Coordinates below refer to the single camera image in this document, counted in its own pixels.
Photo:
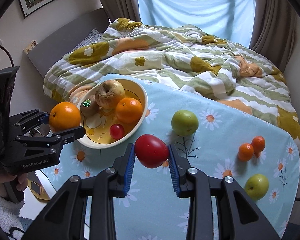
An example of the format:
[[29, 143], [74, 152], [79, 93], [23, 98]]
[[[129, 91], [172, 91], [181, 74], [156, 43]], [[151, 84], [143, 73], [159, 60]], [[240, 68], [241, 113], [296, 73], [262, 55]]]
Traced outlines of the light blue window cloth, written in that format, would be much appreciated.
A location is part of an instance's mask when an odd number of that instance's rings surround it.
[[138, 3], [144, 24], [173, 28], [191, 24], [245, 47], [250, 44], [255, 0], [138, 0]]

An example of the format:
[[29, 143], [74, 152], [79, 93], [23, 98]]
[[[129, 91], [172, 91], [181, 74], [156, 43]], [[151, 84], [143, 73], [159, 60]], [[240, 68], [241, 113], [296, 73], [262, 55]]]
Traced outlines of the small mandarin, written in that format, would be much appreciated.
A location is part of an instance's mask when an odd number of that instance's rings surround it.
[[253, 146], [255, 153], [260, 153], [264, 150], [266, 142], [265, 142], [264, 137], [256, 136], [251, 141], [251, 145]]
[[250, 143], [244, 143], [239, 146], [238, 159], [240, 161], [249, 161], [254, 155], [254, 148]]

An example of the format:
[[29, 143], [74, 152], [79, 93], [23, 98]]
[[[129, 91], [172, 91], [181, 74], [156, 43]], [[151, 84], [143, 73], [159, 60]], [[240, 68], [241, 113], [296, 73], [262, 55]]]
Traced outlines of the small mandarin back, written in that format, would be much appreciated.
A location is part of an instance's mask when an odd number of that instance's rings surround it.
[[256, 136], [251, 141], [251, 145], [253, 146], [255, 153], [260, 153], [264, 150], [266, 142], [265, 142], [264, 137]]

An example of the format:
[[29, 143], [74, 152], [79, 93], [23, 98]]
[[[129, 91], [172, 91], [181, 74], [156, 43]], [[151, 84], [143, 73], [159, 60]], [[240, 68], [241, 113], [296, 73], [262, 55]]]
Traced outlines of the large green apple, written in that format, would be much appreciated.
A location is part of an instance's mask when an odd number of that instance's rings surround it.
[[197, 116], [188, 110], [178, 110], [171, 119], [171, 126], [175, 134], [186, 137], [196, 132], [199, 126]]

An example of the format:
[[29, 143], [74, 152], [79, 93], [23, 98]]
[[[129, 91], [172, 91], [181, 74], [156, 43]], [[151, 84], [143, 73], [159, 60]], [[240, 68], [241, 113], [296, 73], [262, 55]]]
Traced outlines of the brown kiwi with sticker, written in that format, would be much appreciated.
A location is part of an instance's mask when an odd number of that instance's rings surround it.
[[86, 117], [95, 115], [99, 110], [99, 104], [95, 100], [95, 96], [91, 95], [86, 97], [80, 105], [81, 113]]

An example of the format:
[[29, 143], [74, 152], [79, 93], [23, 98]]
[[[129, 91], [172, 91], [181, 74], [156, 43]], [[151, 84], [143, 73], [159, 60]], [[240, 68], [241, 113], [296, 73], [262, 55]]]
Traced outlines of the right grey curtain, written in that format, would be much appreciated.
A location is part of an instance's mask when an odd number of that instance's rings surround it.
[[296, 12], [287, 0], [256, 0], [249, 48], [284, 72], [293, 50], [295, 26]]

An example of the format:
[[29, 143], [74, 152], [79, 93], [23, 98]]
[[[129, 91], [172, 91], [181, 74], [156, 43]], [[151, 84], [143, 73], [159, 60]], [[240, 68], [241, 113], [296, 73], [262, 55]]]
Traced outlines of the small mandarin front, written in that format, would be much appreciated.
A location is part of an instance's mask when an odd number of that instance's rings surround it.
[[240, 161], [249, 161], [254, 155], [254, 148], [250, 143], [244, 143], [239, 146], [238, 159]]

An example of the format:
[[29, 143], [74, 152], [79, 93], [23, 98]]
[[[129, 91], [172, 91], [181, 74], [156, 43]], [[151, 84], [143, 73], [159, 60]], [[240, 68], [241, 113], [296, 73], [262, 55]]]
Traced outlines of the small red cherry tomato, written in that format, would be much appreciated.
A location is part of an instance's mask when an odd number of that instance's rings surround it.
[[113, 124], [109, 129], [109, 133], [113, 139], [119, 140], [125, 136], [125, 129], [121, 124]]

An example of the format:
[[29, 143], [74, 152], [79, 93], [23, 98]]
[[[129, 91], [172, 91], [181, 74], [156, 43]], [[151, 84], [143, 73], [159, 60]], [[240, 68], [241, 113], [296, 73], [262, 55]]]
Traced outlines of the large red tomato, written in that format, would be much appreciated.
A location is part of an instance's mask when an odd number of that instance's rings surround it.
[[144, 134], [136, 140], [134, 152], [139, 162], [147, 168], [157, 168], [169, 157], [167, 145], [151, 134]]

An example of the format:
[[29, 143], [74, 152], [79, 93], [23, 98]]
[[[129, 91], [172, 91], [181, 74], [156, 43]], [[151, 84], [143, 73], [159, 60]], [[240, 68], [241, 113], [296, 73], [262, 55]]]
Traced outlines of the orange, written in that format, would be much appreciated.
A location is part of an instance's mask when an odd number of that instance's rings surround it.
[[53, 133], [78, 127], [81, 124], [79, 109], [70, 102], [61, 102], [50, 111], [49, 126]]
[[124, 98], [115, 108], [117, 120], [125, 124], [138, 121], [143, 113], [142, 104], [134, 98]]

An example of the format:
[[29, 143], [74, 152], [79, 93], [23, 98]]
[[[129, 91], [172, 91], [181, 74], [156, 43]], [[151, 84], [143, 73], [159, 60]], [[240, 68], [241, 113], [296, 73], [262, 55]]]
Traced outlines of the green striped floral quilt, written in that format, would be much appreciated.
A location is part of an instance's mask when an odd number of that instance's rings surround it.
[[300, 155], [300, 122], [286, 79], [272, 62], [194, 25], [177, 28], [118, 18], [101, 37], [56, 60], [44, 93], [57, 102], [80, 98], [108, 74], [192, 92], [275, 125]]

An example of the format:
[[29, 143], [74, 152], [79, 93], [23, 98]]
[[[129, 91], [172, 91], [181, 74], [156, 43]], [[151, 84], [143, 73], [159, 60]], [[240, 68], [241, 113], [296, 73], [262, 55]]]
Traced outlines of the small green apple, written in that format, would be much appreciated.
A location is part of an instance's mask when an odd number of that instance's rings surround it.
[[260, 173], [251, 176], [244, 186], [245, 192], [254, 201], [262, 199], [268, 192], [268, 189], [269, 180], [265, 175]]

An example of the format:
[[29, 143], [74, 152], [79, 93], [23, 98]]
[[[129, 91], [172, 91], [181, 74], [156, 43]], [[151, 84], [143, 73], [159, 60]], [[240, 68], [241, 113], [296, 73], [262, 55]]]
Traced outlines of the wrinkled brown apple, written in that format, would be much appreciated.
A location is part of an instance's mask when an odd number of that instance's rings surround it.
[[114, 109], [125, 98], [123, 85], [116, 80], [107, 80], [96, 87], [96, 103], [104, 109]]

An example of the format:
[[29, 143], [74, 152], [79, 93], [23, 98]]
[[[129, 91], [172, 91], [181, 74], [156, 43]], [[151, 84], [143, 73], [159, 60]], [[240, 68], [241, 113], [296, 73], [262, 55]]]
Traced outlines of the yellow duck bowl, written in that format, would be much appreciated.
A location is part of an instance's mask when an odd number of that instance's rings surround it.
[[148, 95], [144, 87], [134, 80], [116, 78], [124, 89], [127, 97], [139, 100], [142, 105], [142, 115], [139, 120], [132, 124], [122, 124], [125, 130], [125, 136], [119, 140], [115, 140], [110, 136], [110, 127], [117, 124], [116, 114], [114, 110], [99, 110], [95, 115], [86, 118], [82, 116], [81, 125], [85, 128], [85, 135], [78, 141], [85, 147], [92, 149], [106, 149], [119, 145], [129, 139], [141, 126], [145, 119], [148, 108]]

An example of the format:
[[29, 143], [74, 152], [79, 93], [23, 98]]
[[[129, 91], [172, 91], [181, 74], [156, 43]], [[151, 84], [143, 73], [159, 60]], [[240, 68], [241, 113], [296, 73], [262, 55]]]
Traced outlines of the grey patterned pillow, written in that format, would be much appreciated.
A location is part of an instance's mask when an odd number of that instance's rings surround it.
[[87, 46], [92, 43], [96, 43], [102, 37], [103, 32], [99, 33], [96, 28], [91, 30], [91, 32], [84, 38], [82, 42], [76, 45], [73, 50], [79, 49], [81, 47]]

